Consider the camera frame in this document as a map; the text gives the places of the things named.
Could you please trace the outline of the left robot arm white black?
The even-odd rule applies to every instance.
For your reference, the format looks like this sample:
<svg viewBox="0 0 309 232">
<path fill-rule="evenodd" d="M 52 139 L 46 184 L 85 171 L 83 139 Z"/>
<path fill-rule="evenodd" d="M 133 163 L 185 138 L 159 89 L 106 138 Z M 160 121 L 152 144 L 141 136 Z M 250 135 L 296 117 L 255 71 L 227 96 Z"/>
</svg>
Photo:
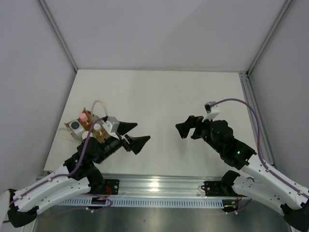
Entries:
<svg viewBox="0 0 309 232">
<path fill-rule="evenodd" d="M 120 148 L 140 153 L 150 136 L 131 137 L 128 132 L 137 123 L 118 121 L 115 117 L 98 118 L 86 129 L 86 137 L 74 153 L 59 168 L 31 186 L 10 189 L 7 222 L 23 227 L 45 210 L 68 198 L 81 194 L 101 194 L 106 187 L 101 171 L 96 167 Z"/>
</svg>

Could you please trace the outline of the white bottle grey cap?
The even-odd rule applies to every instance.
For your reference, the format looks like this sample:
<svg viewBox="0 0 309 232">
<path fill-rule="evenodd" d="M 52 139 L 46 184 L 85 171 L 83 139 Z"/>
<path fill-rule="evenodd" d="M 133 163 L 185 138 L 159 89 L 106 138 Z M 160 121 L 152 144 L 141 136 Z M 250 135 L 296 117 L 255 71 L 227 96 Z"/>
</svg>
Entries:
<svg viewBox="0 0 309 232">
<path fill-rule="evenodd" d="M 79 141 L 83 139 L 82 134 L 85 132 L 85 129 L 78 120 L 69 122 L 69 129 L 74 139 Z"/>
</svg>

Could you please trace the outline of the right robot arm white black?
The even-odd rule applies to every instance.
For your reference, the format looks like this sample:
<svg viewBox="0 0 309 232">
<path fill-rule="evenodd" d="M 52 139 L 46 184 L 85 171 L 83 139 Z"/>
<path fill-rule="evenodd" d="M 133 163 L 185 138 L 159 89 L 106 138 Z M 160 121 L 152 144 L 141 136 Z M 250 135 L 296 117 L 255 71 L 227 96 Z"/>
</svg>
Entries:
<svg viewBox="0 0 309 232">
<path fill-rule="evenodd" d="M 220 158 L 236 171 L 229 170 L 220 180 L 224 195 L 242 195 L 258 201 L 276 212 L 293 228 L 301 232 L 309 230 L 309 190 L 288 179 L 272 166 L 264 167 L 254 149 L 234 137 L 225 120 L 203 120 L 201 116 L 189 116 L 176 124 L 181 138 L 191 129 L 192 139 L 203 139 Z"/>
</svg>

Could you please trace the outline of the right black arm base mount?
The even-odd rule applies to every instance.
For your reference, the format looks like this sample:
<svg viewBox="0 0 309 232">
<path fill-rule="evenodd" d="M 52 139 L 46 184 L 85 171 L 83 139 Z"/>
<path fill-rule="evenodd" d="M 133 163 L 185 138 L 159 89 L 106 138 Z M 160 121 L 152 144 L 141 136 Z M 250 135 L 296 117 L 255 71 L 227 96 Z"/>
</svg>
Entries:
<svg viewBox="0 0 309 232">
<path fill-rule="evenodd" d="M 204 181 L 201 189 L 205 191 L 206 196 L 210 197 L 231 197 L 235 196 L 233 190 L 221 181 Z"/>
</svg>

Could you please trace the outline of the green liquid bottle white cap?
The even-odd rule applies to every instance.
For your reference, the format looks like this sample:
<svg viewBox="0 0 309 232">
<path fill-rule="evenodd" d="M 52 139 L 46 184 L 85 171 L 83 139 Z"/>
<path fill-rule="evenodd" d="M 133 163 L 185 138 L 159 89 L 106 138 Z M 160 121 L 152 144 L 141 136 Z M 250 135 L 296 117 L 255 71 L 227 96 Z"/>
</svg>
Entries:
<svg viewBox="0 0 309 232">
<path fill-rule="evenodd" d="M 82 140 L 86 139 L 88 136 L 88 131 L 83 132 L 82 134 Z"/>
</svg>

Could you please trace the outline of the pink cap amber bottle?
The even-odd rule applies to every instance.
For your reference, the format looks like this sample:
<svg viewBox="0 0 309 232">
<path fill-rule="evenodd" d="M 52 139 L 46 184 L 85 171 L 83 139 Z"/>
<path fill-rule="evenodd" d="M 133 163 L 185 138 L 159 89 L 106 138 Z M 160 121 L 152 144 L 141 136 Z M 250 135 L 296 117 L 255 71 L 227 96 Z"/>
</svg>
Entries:
<svg viewBox="0 0 309 232">
<path fill-rule="evenodd" d="M 78 120 L 86 131 L 88 131 L 93 124 L 92 119 L 89 118 L 86 113 L 81 113 Z"/>
</svg>

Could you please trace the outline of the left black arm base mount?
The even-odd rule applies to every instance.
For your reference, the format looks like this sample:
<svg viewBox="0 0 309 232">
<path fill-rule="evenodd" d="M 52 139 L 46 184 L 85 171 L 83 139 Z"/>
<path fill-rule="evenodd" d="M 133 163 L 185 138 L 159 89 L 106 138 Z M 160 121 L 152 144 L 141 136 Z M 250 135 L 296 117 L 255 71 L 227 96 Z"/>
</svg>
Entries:
<svg viewBox="0 0 309 232">
<path fill-rule="evenodd" d="M 118 195 L 119 179 L 106 179 L 99 170 L 94 171 L 88 176 L 91 194 L 98 195 Z"/>
</svg>

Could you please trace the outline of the amber liquid bottle white cap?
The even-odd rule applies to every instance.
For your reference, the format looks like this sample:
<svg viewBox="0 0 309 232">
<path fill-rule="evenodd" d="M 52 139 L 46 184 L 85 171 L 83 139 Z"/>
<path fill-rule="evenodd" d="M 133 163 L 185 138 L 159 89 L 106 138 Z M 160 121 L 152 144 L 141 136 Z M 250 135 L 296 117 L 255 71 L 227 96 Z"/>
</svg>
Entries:
<svg viewBox="0 0 309 232">
<path fill-rule="evenodd" d="M 110 137 L 110 135 L 99 123 L 94 124 L 93 134 L 100 143 L 105 142 Z"/>
</svg>

